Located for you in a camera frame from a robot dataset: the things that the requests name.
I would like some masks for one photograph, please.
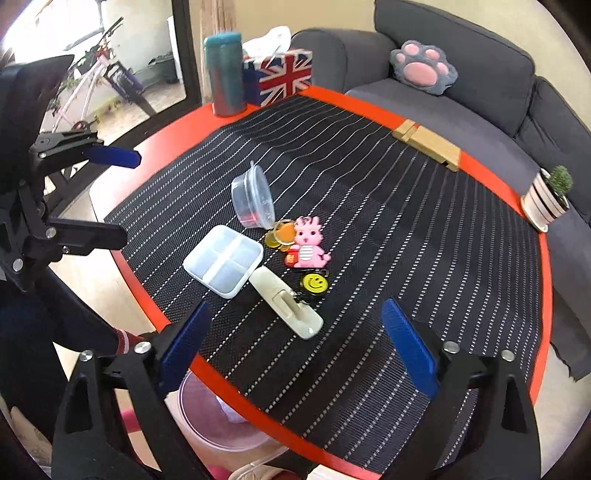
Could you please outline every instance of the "potted plant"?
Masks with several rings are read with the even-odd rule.
[[[569,209],[566,194],[573,187],[568,170],[559,165],[552,173],[543,168],[535,176],[530,189],[521,197],[521,207],[530,223],[540,232]]]

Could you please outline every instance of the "paw print pillow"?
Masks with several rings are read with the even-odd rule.
[[[443,50],[408,40],[399,50],[392,50],[390,63],[396,78],[406,85],[432,95],[441,95],[457,80],[457,70]]]

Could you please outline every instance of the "tissue box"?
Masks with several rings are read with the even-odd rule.
[[[246,59],[243,66],[246,102],[267,106],[310,86],[312,52],[288,50],[272,57]]]

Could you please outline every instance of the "white striped flower pot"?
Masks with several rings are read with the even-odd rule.
[[[530,223],[540,232],[548,231],[548,224],[554,222],[569,209],[565,196],[559,197],[545,182],[550,174],[543,168],[535,176],[530,189],[521,197],[521,208]]]

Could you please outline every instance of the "teal thermos bottle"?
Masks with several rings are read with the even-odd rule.
[[[204,40],[203,49],[212,87],[213,113],[232,116],[244,111],[242,36],[239,32],[218,33]]]

